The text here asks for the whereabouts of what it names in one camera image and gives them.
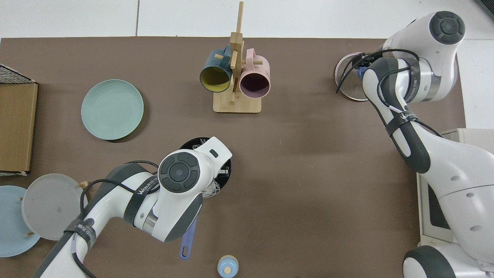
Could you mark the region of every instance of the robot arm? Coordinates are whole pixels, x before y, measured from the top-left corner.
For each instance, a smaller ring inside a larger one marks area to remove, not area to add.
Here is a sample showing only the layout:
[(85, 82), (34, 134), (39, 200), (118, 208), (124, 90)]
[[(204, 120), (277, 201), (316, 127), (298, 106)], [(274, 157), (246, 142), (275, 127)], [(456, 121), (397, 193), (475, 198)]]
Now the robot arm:
[[(468, 277), (494, 272), (494, 156), (426, 131), (407, 106), (411, 101), (440, 100), (449, 93), (455, 82), (454, 56), (463, 34), (464, 24), (454, 13), (442, 11), (419, 18), (383, 45), (383, 49), (411, 50), (419, 59), (405, 52), (388, 52), (363, 77), (364, 92), (398, 152), (434, 189), (458, 242), (408, 254), (406, 278), (450, 277), (431, 269), (431, 264), (440, 264), (437, 258), (456, 277), (466, 277), (465, 269), (470, 271)], [(418, 257), (429, 262), (422, 264)]]
[(74, 220), (48, 254), (35, 277), (84, 278), (83, 266), (77, 261), (84, 259), (112, 217), (123, 218), (160, 241), (181, 237), (202, 207), (203, 191), (215, 185), (214, 179), (231, 157), (228, 148), (212, 137), (194, 150), (169, 154), (161, 162), (157, 176), (137, 164), (116, 167), (107, 178), (122, 183), (132, 192), (103, 183), (85, 212)]

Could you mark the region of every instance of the brown table mat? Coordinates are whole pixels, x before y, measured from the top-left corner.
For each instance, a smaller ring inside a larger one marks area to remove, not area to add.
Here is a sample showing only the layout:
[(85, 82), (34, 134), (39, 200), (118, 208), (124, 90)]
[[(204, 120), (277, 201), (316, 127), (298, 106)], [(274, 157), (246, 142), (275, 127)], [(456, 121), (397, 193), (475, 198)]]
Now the brown table mat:
[[(232, 177), (204, 203), (189, 261), (180, 240), (160, 243), (112, 219), (86, 256), (100, 278), (219, 277), (237, 257), (239, 278), (401, 277), (419, 242), (415, 173), (405, 166), (370, 103), (334, 94), (344, 55), (374, 51), (373, 39), (245, 39), (271, 65), (259, 114), (217, 114), (199, 82), (208, 53), (228, 38), (2, 39), (0, 63), (39, 82), (31, 174), (105, 177), (136, 159), (159, 163), (182, 143), (216, 136), (233, 153)], [(109, 142), (81, 121), (85, 94), (122, 79), (144, 98), (139, 127)], [(438, 131), (465, 127), (459, 83), (445, 99), (411, 104)], [(0, 259), (0, 277), (31, 277), (53, 241)]]

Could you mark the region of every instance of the teal mug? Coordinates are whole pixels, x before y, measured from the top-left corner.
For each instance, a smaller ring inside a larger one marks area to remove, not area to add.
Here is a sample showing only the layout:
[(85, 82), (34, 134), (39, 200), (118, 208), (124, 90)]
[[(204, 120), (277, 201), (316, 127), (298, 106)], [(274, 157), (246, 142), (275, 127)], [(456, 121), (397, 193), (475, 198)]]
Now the teal mug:
[[(217, 54), (223, 56), (223, 58), (215, 58)], [(228, 89), (232, 79), (230, 58), (230, 45), (227, 45), (225, 49), (215, 49), (209, 54), (206, 65), (199, 75), (199, 79), (204, 88), (215, 93), (223, 92)]]

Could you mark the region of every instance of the white panel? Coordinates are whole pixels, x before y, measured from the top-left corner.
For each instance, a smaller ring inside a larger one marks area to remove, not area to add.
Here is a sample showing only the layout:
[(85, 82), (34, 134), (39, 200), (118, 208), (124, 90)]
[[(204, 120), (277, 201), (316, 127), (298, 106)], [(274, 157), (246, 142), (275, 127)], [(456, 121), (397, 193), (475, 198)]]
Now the white panel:
[(135, 36), (137, 0), (0, 0), (0, 37)]
[(469, 129), (494, 129), (494, 40), (465, 40), (458, 48), (465, 123)]
[[(494, 39), (494, 21), (474, 0), (244, 0), (244, 37), (383, 38), (415, 18), (449, 10), (468, 39)], [(139, 36), (229, 37), (237, 0), (141, 0)]]

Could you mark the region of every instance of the plate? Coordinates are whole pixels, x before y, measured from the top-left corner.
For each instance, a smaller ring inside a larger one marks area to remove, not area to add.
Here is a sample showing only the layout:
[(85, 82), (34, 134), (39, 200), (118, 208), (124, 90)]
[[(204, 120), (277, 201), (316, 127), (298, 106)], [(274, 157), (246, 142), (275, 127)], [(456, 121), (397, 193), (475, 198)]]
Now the plate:
[(37, 178), (27, 189), (22, 201), (22, 216), (36, 234), (59, 240), (64, 229), (81, 212), (82, 188), (72, 178), (62, 174), (47, 174)]
[(22, 219), (22, 201), (26, 190), (14, 185), (0, 186), (0, 257), (19, 255), (33, 247), (39, 240)]
[[(348, 64), (348, 62), (356, 55), (361, 54), (360, 52), (351, 53), (343, 57), (338, 64), (336, 65), (336, 69), (334, 71), (334, 79), (336, 81), (336, 85), (338, 85), (341, 75), (343, 74), (343, 69)], [(343, 93), (345, 97), (349, 100), (356, 102), (367, 101), (367, 96), (364, 93), (364, 89), (362, 88), (362, 79), (358, 76), (357, 70), (354, 69), (350, 72), (350, 74), (346, 77), (343, 85), (340, 88), (340, 91)]]
[(144, 102), (129, 82), (111, 79), (95, 85), (81, 107), (82, 123), (94, 136), (116, 140), (129, 135), (141, 122)]

